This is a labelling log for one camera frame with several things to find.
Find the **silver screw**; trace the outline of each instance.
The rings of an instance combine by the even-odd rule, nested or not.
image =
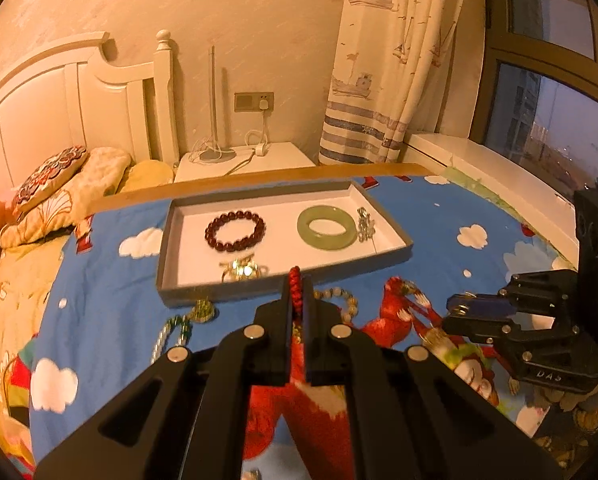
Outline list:
[[[188,357],[188,350],[183,346],[175,346],[168,350],[168,359],[170,359],[173,363],[180,363],[181,361],[185,361]]]
[[[352,335],[352,329],[348,325],[335,325],[330,329],[330,333],[337,339],[345,339]]]
[[[266,329],[264,329],[261,325],[248,325],[243,329],[243,335],[248,339],[259,339],[263,337],[266,333]]]
[[[430,353],[422,346],[411,346],[408,348],[408,357],[413,361],[425,361]]]

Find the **window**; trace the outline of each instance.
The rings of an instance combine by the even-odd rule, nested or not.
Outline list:
[[[565,198],[598,177],[598,8],[486,0],[490,23],[470,139]]]

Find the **green beaded bracelet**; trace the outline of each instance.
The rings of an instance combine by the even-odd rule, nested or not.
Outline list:
[[[345,232],[338,235],[317,233],[310,228],[315,220],[331,220],[341,225]],[[315,249],[338,251],[352,245],[357,237],[354,219],[342,209],[331,205],[314,205],[302,211],[297,218],[297,231],[301,240]]]

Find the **tray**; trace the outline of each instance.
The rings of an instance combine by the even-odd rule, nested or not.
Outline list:
[[[357,209],[365,207],[374,220],[372,241],[356,240],[339,251],[323,251],[307,245],[296,222],[304,209],[333,205],[358,220]],[[266,223],[261,242],[238,253],[219,253],[204,238],[206,226],[231,210],[250,210]],[[232,241],[252,232],[253,223],[237,220],[224,225],[218,239]],[[329,221],[315,221],[312,228],[337,234],[342,228]],[[265,267],[257,279],[221,283],[222,262],[254,253]],[[288,271],[299,266],[313,283],[334,282],[384,269],[409,259],[412,240],[365,190],[352,181],[314,182],[259,189],[218,192],[177,198],[170,203],[157,267],[157,290],[167,306],[183,306],[196,300],[241,300],[272,294],[282,289]]]

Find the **nightstand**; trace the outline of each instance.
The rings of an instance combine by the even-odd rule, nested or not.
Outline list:
[[[186,153],[176,170],[175,182],[198,180],[223,176],[243,160],[248,160],[254,146],[236,146],[237,156],[226,162],[207,164],[196,160],[192,162],[190,153]],[[252,160],[233,174],[256,173],[258,171],[287,170],[290,168],[312,168],[314,163],[291,142],[274,142],[268,145],[268,152],[263,156],[253,156]]]

